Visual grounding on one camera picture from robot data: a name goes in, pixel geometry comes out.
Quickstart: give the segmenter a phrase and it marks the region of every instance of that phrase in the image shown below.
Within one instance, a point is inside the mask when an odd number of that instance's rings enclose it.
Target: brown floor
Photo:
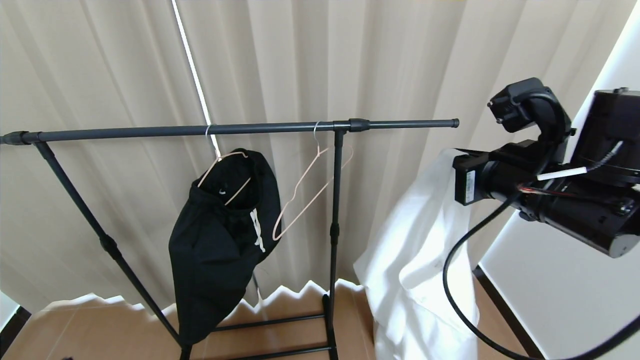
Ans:
[[[281,292],[265,301],[258,313],[241,303],[221,325],[246,323],[297,315],[321,313],[320,289],[307,286],[300,294]],[[482,287],[476,283],[480,329],[490,338],[516,352],[522,346],[507,326]],[[363,290],[346,282],[336,286],[335,336],[341,359],[374,360],[371,312]],[[175,307],[165,310],[177,326]],[[192,359],[228,359],[300,347],[324,345],[324,320],[284,323],[212,333],[193,347]],[[180,348],[162,325],[140,307],[124,302],[107,304],[94,299],[82,304],[59,302],[35,315],[20,332],[4,360],[46,359],[171,359]],[[291,356],[290,360],[328,359],[326,352]],[[479,359],[503,359],[484,343]]]

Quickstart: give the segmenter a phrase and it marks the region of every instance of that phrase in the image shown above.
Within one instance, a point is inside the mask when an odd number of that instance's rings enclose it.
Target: white garment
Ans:
[[[375,320],[378,360],[477,359],[476,337],[442,286],[444,261],[470,218],[470,208],[454,200],[451,164],[460,154],[444,150],[418,175],[353,265]],[[456,303],[477,324],[466,244],[451,263],[448,280]]]

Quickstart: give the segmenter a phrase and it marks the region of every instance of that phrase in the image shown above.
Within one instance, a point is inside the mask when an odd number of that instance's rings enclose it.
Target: curtain fold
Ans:
[[[539,77],[569,116],[588,96],[635,1],[178,1],[214,124],[460,118],[457,129],[347,134],[340,277],[416,174],[446,147],[490,151],[515,135],[487,100]],[[51,131],[204,124],[170,1],[3,1],[0,126]],[[321,148],[332,134],[318,133]],[[316,153],[310,133],[219,136],[222,152],[262,152],[282,203]],[[207,139],[52,144],[80,194],[161,307],[173,302],[167,241]],[[329,181],[333,151],[312,168],[284,225]],[[0,151],[0,280],[30,311],[88,292],[140,301],[35,149]],[[328,286],[331,189],[255,275],[263,296]],[[477,223],[497,206],[474,206]],[[504,225],[470,241],[479,261]]]

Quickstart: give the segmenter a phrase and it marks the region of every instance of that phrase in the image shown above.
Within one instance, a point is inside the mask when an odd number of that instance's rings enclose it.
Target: clothes rack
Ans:
[[[215,126],[158,126],[158,127],[130,127],[116,129],[88,129],[88,130],[68,130],[68,131],[48,131],[29,132],[15,131],[0,137],[0,144],[3,145],[34,145],[44,160],[49,164],[56,177],[67,191],[71,199],[76,204],[86,221],[91,225],[93,231],[98,236],[102,248],[118,264],[122,272],[127,276],[131,284],[136,288],[147,306],[157,316],[173,339],[181,348],[180,360],[188,360],[191,355],[191,345],[183,344],[180,341],[177,331],[166,319],[154,299],[145,289],[136,274],[133,272],[127,261],[118,250],[116,241],[110,237],[100,226],[89,207],[80,196],[72,181],[69,179],[64,169],[58,162],[49,147],[49,142],[71,141],[71,140],[93,140],[107,138],[146,138],[157,136],[195,136],[195,135],[232,135],[232,134],[258,134],[258,133],[297,133],[306,131],[333,131],[335,156],[333,159],[333,211],[330,226],[331,243],[331,268],[329,294],[323,295],[323,313],[307,316],[295,316],[276,320],[245,323],[240,325],[217,327],[213,332],[227,331],[232,329],[242,329],[247,327],[257,327],[273,325],[277,323],[296,322],[315,318],[324,318],[327,344],[320,347],[301,348],[297,350],[262,354],[258,356],[242,357],[239,359],[272,359],[275,357],[285,357],[309,352],[328,351],[331,360],[338,359],[338,352],[333,331],[333,310],[335,305],[335,280],[337,266],[338,237],[340,225],[338,222],[338,210],[340,208],[340,177],[342,174],[342,143],[347,132],[357,133],[370,129],[408,129],[425,127],[457,127],[458,119],[449,120],[404,120],[404,121],[369,121],[365,119],[349,119],[345,121],[332,122],[286,122],[286,123],[266,123],[266,124],[238,124],[238,125],[215,125]]]

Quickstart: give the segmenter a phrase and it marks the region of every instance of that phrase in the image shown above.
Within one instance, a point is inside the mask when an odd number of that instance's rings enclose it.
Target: black baseboard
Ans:
[[[511,308],[509,308],[507,303],[504,301],[498,290],[496,290],[495,286],[493,285],[491,280],[489,280],[480,266],[477,266],[474,269],[474,275],[476,276],[476,279],[478,279],[478,282],[480,282],[480,285],[482,285],[482,287],[486,291],[487,295],[489,295],[489,298],[495,304],[495,307],[498,309],[498,311],[500,311],[502,317],[505,319],[505,321],[507,321],[507,325],[509,325],[516,338],[518,338],[518,341],[520,342],[520,344],[522,344],[522,347],[527,352],[527,354],[531,357],[544,359],[545,357],[542,355],[542,352],[540,352],[540,349],[538,349],[538,346],[536,346],[529,334],[527,334],[527,331],[524,329],[524,327],[522,327],[522,324],[518,321],[518,318],[516,318],[516,316],[513,314]]]
[[[0,332],[0,359],[4,356],[6,350],[11,346],[16,336],[27,320],[31,317],[31,313],[26,311],[22,306],[13,314],[8,323],[6,323],[2,332]]]

